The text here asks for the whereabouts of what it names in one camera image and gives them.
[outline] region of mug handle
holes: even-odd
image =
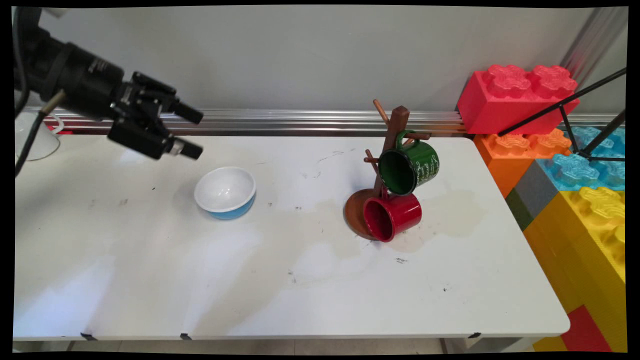
[[[402,150],[402,139],[404,138],[404,136],[408,133],[413,133],[415,134],[415,131],[413,130],[402,130],[400,131],[400,133],[398,133],[398,136],[396,137],[396,150]],[[413,141],[413,144],[411,145],[411,147],[416,147],[418,146],[418,143],[420,142],[419,139],[415,139]]]
[[[59,133],[62,129],[65,128],[65,123],[62,121],[62,119],[60,119],[56,114],[50,114],[54,119],[56,119],[58,121],[58,127],[56,127],[55,129],[51,130],[51,133],[53,135]]]
[[[389,200],[389,190],[386,186],[382,186],[382,200]]]

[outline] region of blue bowl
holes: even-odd
[[[218,219],[221,219],[221,220],[231,220],[233,218],[239,218],[239,217],[243,216],[244,213],[249,211],[249,208],[251,207],[251,205],[253,205],[253,200],[254,199],[255,199],[255,194],[253,194],[253,196],[251,197],[249,202],[247,202],[246,204],[242,205],[241,207],[239,207],[239,208],[237,208],[235,210],[222,212],[222,213],[216,213],[214,211],[207,211],[207,212],[212,217],[218,218]]]
[[[253,205],[255,179],[243,168],[217,168],[200,179],[193,196],[212,217],[230,220],[242,216]]]

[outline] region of wooden mug holder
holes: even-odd
[[[391,119],[389,119],[378,100],[373,100],[373,105],[375,105],[378,113],[380,113],[380,116],[382,117],[382,120],[387,125],[385,144],[382,147],[382,152],[384,152],[395,146],[396,137],[401,131],[404,131],[404,129],[406,128],[406,123],[409,120],[409,110],[407,110],[404,106],[398,106],[397,108],[393,109],[393,111],[391,112]],[[408,143],[411,143],[414,139],[429,140],[430,136],[428,134],[408,133],[405,134],[404,137],[407,138],[407,141],[404,143],[406,145]],[[376,182],[373,186],[373,189],[363,189],[355,192],[349,197],[347,203],[345,203],[344,205],[344,218],[347,222],[347,225],[354,233],[368,240],[377,240],[373,237],[373,235],[371,235],[369,229],[367,228],[367,224],[364,222],[363,207],[364,202],[368,198],[382,196],[382,179],[380,179],[378,166],[376,165],[378,159],[374,158],[371,155],[371,151],[369,151],[368,149],[365,150],[365,153],[367,154],[367,157],[364,158],[364,162],[370,163],[372,165],[373,170],[376,173]]]

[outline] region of gray lego brick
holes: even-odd
[[[529,211],[531,218],[536,218],[540,211],[556,196],[558,190],[548,178],[538,161],[533,161],[527,172],[516,184],[522,203]]]

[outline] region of red mug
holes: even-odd
[[[384,243],[422,220],[422,208],[414,194],[390,196],[385,187],[381,199],[371,197],[364,202],[363,212],[369,232]]]

